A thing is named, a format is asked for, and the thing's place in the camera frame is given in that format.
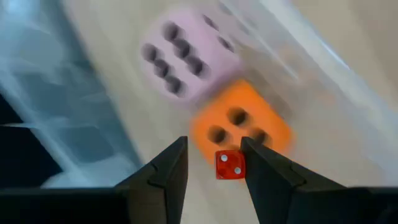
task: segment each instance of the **blurred background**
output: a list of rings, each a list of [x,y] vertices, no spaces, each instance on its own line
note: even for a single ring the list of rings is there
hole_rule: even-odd
[[[398,185],[398,3],[183,2],[227,8],[248,30],[247,42],[229,35],[245,79],[294,132],[285,156],[346,186]],[[146,30],[180,3],[0,0],[0,187],[111,187],[190,136],[206,103],[174,106],[138,59]],[[182,223],[258,222],[245,185],[217,181],[189,149]]]

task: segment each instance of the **pink die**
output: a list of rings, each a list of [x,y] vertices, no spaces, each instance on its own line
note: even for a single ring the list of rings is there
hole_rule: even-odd
[[[141,45],[144,75],[161,94],[197,103],[241,74],[232,41],[194,7],[180,6],[150,28]]]

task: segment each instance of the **orange die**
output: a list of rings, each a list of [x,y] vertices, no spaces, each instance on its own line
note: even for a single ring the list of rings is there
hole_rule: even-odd
[[[216,97],[192,121],[191,133],[210,164],[216,151],[239,149],[241,138],[284,152],[291,129],[246,81],[239,80]]]

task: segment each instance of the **red die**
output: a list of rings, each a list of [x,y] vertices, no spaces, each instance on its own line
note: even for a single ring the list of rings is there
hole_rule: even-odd
[[[246,175],[246,164],[241,151],[216,151],[216,178],[241,179]]]

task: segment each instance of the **table surface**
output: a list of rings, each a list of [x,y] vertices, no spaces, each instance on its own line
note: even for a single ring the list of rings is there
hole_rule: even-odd
[[[148,89],[142,75],[136,72],[139,67],[135,60],[139,33],[152,20],[155,12],[173,2],[177,0],[161,1],[158,4],[151,4],[153,1],[127,0],[65,1],[68,14],[91,59],[100,70],[101,78],[128,134],[146,162],[174,139],[188,134],[187,124],[192,115],[190,111],[176,110],[167,104],[158,94]],[[363,5],[359,0],[293,2],[337,53],[386,101],[395,106],[397,95],[392,80],[394,77],[388,72],[388,66],[381,63],[382,56],[375,53],[375,48],[379,45],[378,42],[370,41],[371,28],[359,24],[356,18],[359,8],[365,7],[363,5],[372,6],[371,0],[362,0],[365,2]],[[140,19],[134,20],[129,15]],[[303,125],[304,131],[300,137],[304,140],[316,136],[319,128],[317,121],[322,120],[317,115],[331,113],[326,109],[319,111],[319,108],[308,111],[302,119],[305,127],[300,123],[295,124],[299,129]],[[341,128],[334,126],[332,119],[329,122],[330,131]],[[347,140],[346,136],[337,138]],[[317,141],[328,141],[328,136],[319,136]],[[191,142],[189,147],[190,175],[182,223],[257,223],[246,186],[241,182],[215,180],[213,168],[204,161]],[[337,147],[319,151],[318,155],[313,155],[319,157],[312,159],[308,155],[313,152],[305,150],[291,156],[338,182],[346,185],[380,182],[380,170],[363,158],[359,151],[345,152],[344,147]],[[331,167],[336,167],[336,159],[340,160],[338,166],[344,167],[344,173],[332,171]]]

